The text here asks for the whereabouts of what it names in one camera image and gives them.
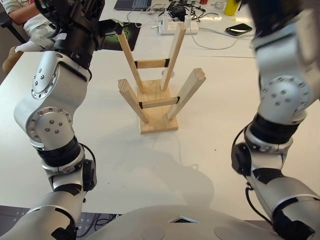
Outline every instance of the chair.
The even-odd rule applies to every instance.
[[[27,41],[20,35],[20,33],[15,29],[13,26],[13,22],[8,14],[3,11],[0,12],[0,26],[2,28],[7,28],[10,32],[18,39],[22,44],[26,43]]]

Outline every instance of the black smartphone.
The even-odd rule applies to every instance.
[[[252,27],[248,26],[247,24],[241,23],[235,26],[227,27],[225,31],[232,36],[240,36],[252,31]]]

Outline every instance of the person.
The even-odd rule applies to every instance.
[[[54,31],[46,19],[36,8],[34,0],[0,0],[4,10],[17,25],[30,37],[29,41],[10,49],[8,58],[3,62],[2,69],[8,74],[17,63],[23,52],[40,52],[49,50],[54,45],[50,35]]]

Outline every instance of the table surface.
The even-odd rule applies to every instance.
[[[101,20],[117,19],[120,21],[127,21],[127,14],[129,11],[114,10],[114,5],[117,0],[108,0],[105,3],[105,7],[101,14]],[[202,5],[206,9],[206,13],[218,13],[219,17],[215,15],[209,15],[208,17],[201,18],[199,23],[200,28],[214,29],[219,32],[225,32],[225,29],[240,23],[246,23],[251,27],[254,26],[249,14],[248,8],[245,6],[243,9],[236,13],[236,16],[227,16],[223,14],[223,11],[215,9],[213,3],[215,0],[208,0],[207,5]],[[152,0],[152,3],[169,4],[167,0]],[[133,11],[129,15],[131,22],[142,23],[133,55],[144,54],[148,56],[151,52],[146,49],[149,47],[152,49],[152,54],[156,54],[158,58],[168,57],[170,45],[173,40],[173,36],[159,35],[157,29],[152,29],[157,23],[154,19],[138,11]],[[224,48],[232,45],[235,41],[234,38],[214,34],[212,32],[200,31],[197,35],[194,35],[194,39],[200,45],[209,48]],[[250,40],[252,37],[240,39],[237,43],[228,49],[224,50],[208,50],[197,46],[190,35],[186,35],[181,46],[180,55],[183,56],[214,56],[214,57],[242,57],[253,58],[253,51],[250,48]]]
[[[24,53],[0,86],[1,205],[30,207],[51,191],[40,157],[13,117],[18,101],[30,92],[41,55]],[[193,68],[202,68],[207,80],[177,116],[179,130],[140,135],[138,117],[117,87],[122,78],[134,85],[124,54],[94,54],[93,78],[73,125],[78,140],[97,159],[98,184],[87,194],[85,212],[126,213],[180,204],[259,219],[246,202],[246,181],[232,170],[230,158],[234,137],[259,105],[255,60],[180,55],[169,84],[173,96]],[[161,70],[144,69],[141,77],[160,78]],[[319,194],[318,108],[318,103],[309,108],[295,134],[284,174],[298,177]],[[252,198],[259,206],[254,194]]]

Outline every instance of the laptop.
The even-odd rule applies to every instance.
[[[151,6],[152,0],[117,0],[115,10],[145,11]]]

